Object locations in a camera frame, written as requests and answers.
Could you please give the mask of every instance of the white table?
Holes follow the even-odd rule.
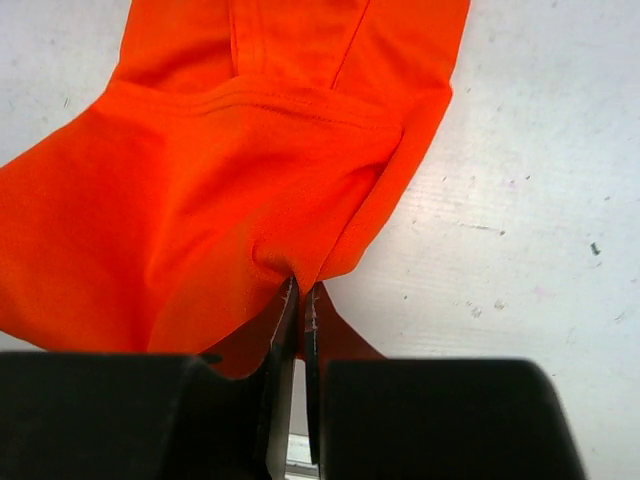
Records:
[[[0,164],[101,92],[127,8],[0,0]],[[328,284],[385,354],[537,361],[603,480],[640,478],[639,54],[637,0],[477,0],[427,159]]]

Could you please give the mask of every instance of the garment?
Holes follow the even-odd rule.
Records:
[[[133,0],[103,95],[0,170],[0,329],[199,352],[349,272],[450,99],[467,0]]]

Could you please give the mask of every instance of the orange shirt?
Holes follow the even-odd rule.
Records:
[[[450,99],[467,0],[133,0],[104,94],[0,169],[0,329],[199,352],[349,272]]]

